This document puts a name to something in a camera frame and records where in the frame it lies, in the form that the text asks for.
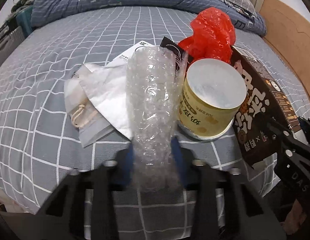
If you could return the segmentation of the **person's right hand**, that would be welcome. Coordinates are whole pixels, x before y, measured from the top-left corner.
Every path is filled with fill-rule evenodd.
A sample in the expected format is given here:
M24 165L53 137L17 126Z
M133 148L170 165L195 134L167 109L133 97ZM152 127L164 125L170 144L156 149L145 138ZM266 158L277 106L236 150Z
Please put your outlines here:
M286 216L282 225L287 235L293 236L296 234L303 234L308 227L308 216L303 210L302 205L296 199L293 203L291 211Z

